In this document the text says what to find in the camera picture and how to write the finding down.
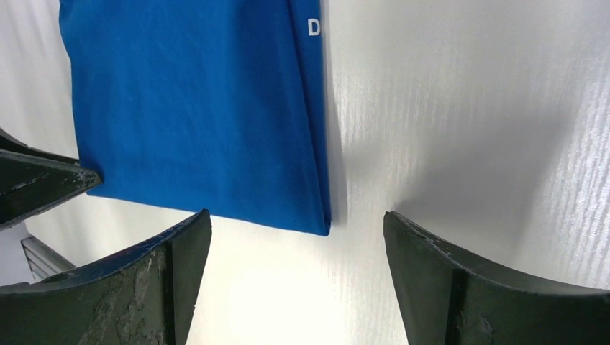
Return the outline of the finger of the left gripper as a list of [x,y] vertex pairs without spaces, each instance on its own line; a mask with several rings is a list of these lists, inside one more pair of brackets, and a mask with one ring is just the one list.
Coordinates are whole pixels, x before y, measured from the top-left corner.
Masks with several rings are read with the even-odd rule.
[[102,184],[76,158],[45,152],[1,130],[1,230]]

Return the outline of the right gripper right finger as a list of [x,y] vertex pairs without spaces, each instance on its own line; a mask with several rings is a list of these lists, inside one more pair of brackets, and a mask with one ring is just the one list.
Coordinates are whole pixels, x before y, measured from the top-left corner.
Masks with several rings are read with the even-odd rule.
[[389,211],[386,255],[410,344],[607,344],[609,292],[520,272]]

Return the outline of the blue printed t-shirt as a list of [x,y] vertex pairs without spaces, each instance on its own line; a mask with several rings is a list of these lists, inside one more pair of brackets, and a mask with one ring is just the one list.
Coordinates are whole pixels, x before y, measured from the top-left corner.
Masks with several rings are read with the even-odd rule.
[[62,1],[93,196],[326,236],[319,1]]

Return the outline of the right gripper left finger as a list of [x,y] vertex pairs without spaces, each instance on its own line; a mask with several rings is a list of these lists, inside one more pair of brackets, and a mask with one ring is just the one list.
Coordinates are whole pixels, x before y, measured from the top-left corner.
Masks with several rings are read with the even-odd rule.
[[1,342],[186,343],[211,235],[204,210],[90,264],[3,286]]

